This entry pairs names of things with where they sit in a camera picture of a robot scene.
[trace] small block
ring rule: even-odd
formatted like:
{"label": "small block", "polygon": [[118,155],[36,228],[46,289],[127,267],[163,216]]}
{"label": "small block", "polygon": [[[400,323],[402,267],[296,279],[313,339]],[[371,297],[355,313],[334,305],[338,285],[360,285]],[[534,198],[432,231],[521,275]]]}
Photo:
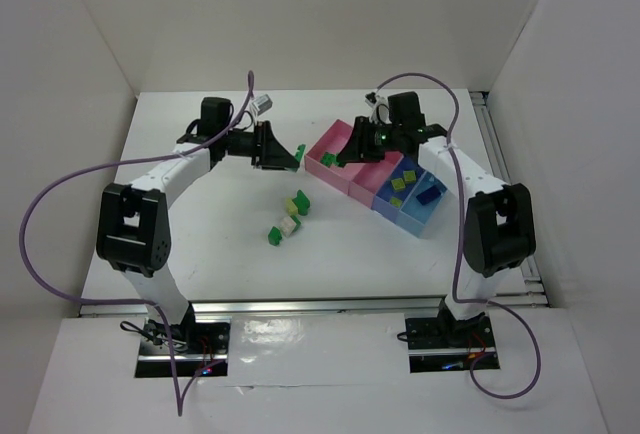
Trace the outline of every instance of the small block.
{"label": "small block", "polygon": [[403,191],[407,187],[401,178],[391,179],[391,187],[395,192]]}
{"label": "small block", "polygon": [[293,231],[295,231],[296,227],[298,227],[296,221],[291,219],[289,216],[280,221],[280,232],[284,237],[289,237]]}
{"label": "small block", "polygon": [[289,214],[290,216],[298,215],[298,206],[296,206],[296,203],[293,202],[293,199],[285,199],[284,208],[287,211],[287,214]]}
{"label": "small block", "polygon": [[304,156],[304,150],[307,148],[306,144],[300,144],[298,149],[296,150],[296,161],[300,162],[302,160],[302,156]]}
{"label": "small block", "polygon": [[293,219],[293,222],[296,223],[296,227],[293,229],[293,232],[296,232],[298,229],[300,229],[300,226],[302,225],[302,223],[300,222],[300,219],[298,219],[296,216],[291,216],[291,219]]}
{"label": "small block", "polygon": [[402,177],[404,178],[404,182],[407,184],[416,182],[416,171],[404,171],[402,173]]}
{"label": "small block", "polygon": [[272,246],[277,246],[278,244],[280,244],[280,241],[282,240],[282,233],[280,232],[280,229],[275,226],[272,227],[269,231],[267,239],[269,240],[269,244],[271,244]]}
{"label": "small block", "polygon": [[309,198],[305,196],[304,192],[298,190],[298,192],[296,193],[296,197],[293,199],[293,202],[298,207],[298,214],[300,214],[301,216],[306,216],[309,213],[311,201],[309,201]]}
{"label": "small block", "polygon": [[430,202],[435,201],[441,195],[442,193],[440,192],[440,189],[438,189],[436,186],[431,186],[426,191],[423,191],[420,194],[418,194],[416,196],[416,200],[423,206],[426,206]]}
{"label": "small block", "polygon": [[336,159],[336,156],[334,156],[330,152],[325,152],[324,155],[322,156],[322,159],[320,159],[320,164],[327,167],[331,167],[335,159]]}

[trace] green cube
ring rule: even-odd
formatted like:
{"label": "green cube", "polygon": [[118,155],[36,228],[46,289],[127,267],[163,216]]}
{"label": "green cube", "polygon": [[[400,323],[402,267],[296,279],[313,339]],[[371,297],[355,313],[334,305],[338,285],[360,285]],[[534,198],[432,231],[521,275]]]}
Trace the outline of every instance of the green cube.
{"label": "green cube", "polygon": [[[298,150],[296,151],[296,155],[293,156],[296,158],[296,161],[298,161],[298,164],[300,164],[300,161],[302,161],[302,157],[304,156],[304,150],[307,148],[306,144],[300,144],[298,146]],[[287,168],[287,171],[291,171],[291,172],[298,172],[298,167],[291,167],[291,168]]]}
{"label": "green cube", "polygon": [[272,227],[269,231],[267,239],[269,240],[269,244],[271,244],[272,246],[277,246],[278,244],[280,244],[280,241],[282,240],[282,233],[280,232],[280,229],[275,226]]}
{"label": "green cube", "polygon": [[293,232],[296,232],[298,229],[300,229],[300,225],[302,223],[300,222],[300,220],[296,216],[291,216],[291,219],[293,219],[293,222],[296,223],[296,227],[293,228]]}
{"label": "green cube", "polygon": [[298,190],[296,197],[293,198],[293,203],[298,208],[298,214],[301,216],[306,216],[309,213],[311,201],[309,201],[309,198],[305,196],[304,192]]}
{"label": "green cube", "polygon": [[404,181],[399,177],[397,179],[391,179],[391,187],[395,192],[404,191],[405,187],[407,187]]}
{"label": "green cube", "polygon": [[402,177],[404,177],[404,182],[406,184],[411,184],[416,182],[416,171],[404,171],[402,173]]}
{"label": "green cube", "polygon": [[336,160],[336,156],[331,154],[330,152],[325,152],[322,155],[322,159],[320,159],[320,164],[323,166],[331,167]]}

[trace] white surface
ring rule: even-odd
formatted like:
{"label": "white surface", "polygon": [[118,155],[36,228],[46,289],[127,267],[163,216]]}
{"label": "white surface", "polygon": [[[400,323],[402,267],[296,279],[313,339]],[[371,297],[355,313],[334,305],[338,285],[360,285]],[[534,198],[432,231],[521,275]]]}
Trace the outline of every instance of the white surface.
{"label": "white surface", "polygon": [[639,79],[638,0],[540,0],[489,98],[615,434],[638,429]]}
{"label": "white surface", "polygon": [[[241,342],[237,353],[232,338],[230,376],[245,369],[253,382],[197,382],[181,419],[169,379],[133,378],[137,336],[121,332],[115,319],[66,320],[29,432],[606,433],[566,313],[519,312],[531,322],[543,356],[540,383],[523,399],[487,398],[466,372],[409,374],[406,346],[395,339],[400,314],[286,317],[288,327],[271,329],[273,349],[268,329],[256,343]],[[240,320],[240,329],[248,322]],[[531,341],[504,313],[492,314],[492,322],[502,368],[478,377],[489,388],[513,392],[533,374]],[[294,342],[301,331],[308,337]],[[365,351],[366,357],[355,355]],[[251,372],[251,363],[239,359],[248,355],[264,369]],[[334,385],[320,385],[323,377]]]}
{"label": "white surface", "polygon": [[[453,103],[447,93],[418,92],[428,122],[448,125]],[[266,119],[289,151],[301,143],[309,149],[336,118],[353,123],[355,116],[366,115],[365,93],[272,91],[274,107]],[[244,96],[211,94],[228,97],[236,106]],[[489,170],[469,96],[464,90],[457,94],[462,110],[455,138]],[[187,124],[199,117],[205,95],[143,93],[123,157],[169,151]],[[148,169],[127,166],[118,170],[116,179],[130,182]],[[298,189],[309,196],[310,213],[300,218],[298,232],[273,247],[267,234],[285,214],[284,199]],[[451,193],[430,220],[428,238],[416,239],[303,169],[296,174],[258,171],[246,158],[227,157],[176,201],[169,218],[169,265],[190,300],[446,295],[451,285],[458,222]],[[519,269],[507,276],[499,292],[526,292]],[[105,298],[134,292],[94,256],[84,294]]]}
{"label": "white surface", "polygon": [[[23,434],[72,306],[29,278],[18,226],[46,184],[118,156],[134,97],[81,0],[0,0],[0,99],[0,431]],[[34,263],[63,290],[81,290],[110,175],[61,188],[33,217]]]}
{"label": "white surface", "polygon": [[535,1],[85,0],[137,91],[242,89],[249,68],[271,89],[418,69],[488,90]]}

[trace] blue block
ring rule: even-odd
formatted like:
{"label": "blue block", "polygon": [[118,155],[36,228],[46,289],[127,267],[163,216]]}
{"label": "blue block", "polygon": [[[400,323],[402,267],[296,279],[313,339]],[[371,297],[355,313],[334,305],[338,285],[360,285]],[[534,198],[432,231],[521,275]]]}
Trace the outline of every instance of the blue block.
{"label": "blue block", "polygon": [[371,205],[371,209],[376,212],[379,212],[384,217],[389,219],[391,222],[395,222],[398,217],[399,208],[392,206],[389,201],[391,201],[392,197],[396,197],[401,201],[404,201],[409,194],[413,192],[415,189],[415,184],[410,184],[404,190],[396,192],[393,190],[393,186],[391,185],[392,179],[402,178],[404,171],[416,171],[416,177],[420,179],[420,176],[424,174],[424,169],[420,166],[416,165],[411,159],[408,157],[403,158],[396,168],[393,170],[389,178],[385,181],[382,187],[376,193],[376,197],[373,199],[373,204]]}
{"label": "blue block", "polygon": [[[427,172],[402,205],[402,209],[396,216],[395,223],[414,236],[421,237],[427,222],[438,207],[438,204],[440,204],[442,194],[444,194],[446,190],[446,187],[444,187],[440,181],[434,178],[431,173]],[[432,199],[430,202],[422,204],[418,198],[425,192],[429,192],[428,197]]]}
{"label": "blue block", "polygon": [[418,194],[416,196],[416,199],[418,200],[418,202],[420,204],[425,206],[425,205],[429,204],[431,201],[435,201],[441,195],[442,195],[442,193],[440,192],[440,189],[438,189],[438,186],[434,185],[434,186],[431,186],[426,191],[422,191],[420,194]]}

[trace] white table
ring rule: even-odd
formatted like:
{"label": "white table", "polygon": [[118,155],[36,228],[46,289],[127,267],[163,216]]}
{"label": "white table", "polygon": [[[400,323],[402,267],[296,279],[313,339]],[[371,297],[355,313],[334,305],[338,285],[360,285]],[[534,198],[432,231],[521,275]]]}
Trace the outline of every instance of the white table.
{"label": "white table", "polygon": [[[352,124],[355,116],[368,113],[366,92],[269,92],[274,107],[265,118],[289,151],[303,143],[310,149],[336,118]],[[490,170],[469,94],[461,89],[456,93],[461,113],[454,138]],[[449,96],[432,89],[418,94],[427,122],[448,126],[453,111]],[[238,107],[244,93],[142,93],[122,158],[169,152],[187,124],[199,117],[205,96],[227,97]],[[120,168],[116,181],[130,182],[150,167]],[[284,216],[284,198],[297,189],[309,196],[312,210],[303,218],[301,231],[273,247],[267,233]],[[169,265],[191,300],[443,296],[451,283],[458,220],[450,193],[429,221],[427,238],[417,239],[304,169],[296,174],[263,172],[253,170],[247,159],[227,157],[186,191],[169,217]],[[502,294],[525,292],[520,269],[499,289]],[[94,255],[83,295],[131,297],[135,291]],[[109,310],[85,306],[83,313]],[[138,311],[141,308],[116,308],[120,313]]]}
{"label": "white table", "polygon": [[[518,400],[486,397],[468,372],[410,374],[407,346],[395,338],[402,314],[237,316],[228,377],[197,381],[183,418],[170,379],[134,379],[139,337],[120,331],[121,319],[67,319],[29,433],[605,434],[567,313],[518,311],[538,336],[543,366]],[[491,319],[501,369],[478,378],[515,392],[535,368],[531,341],[506,313]]]}

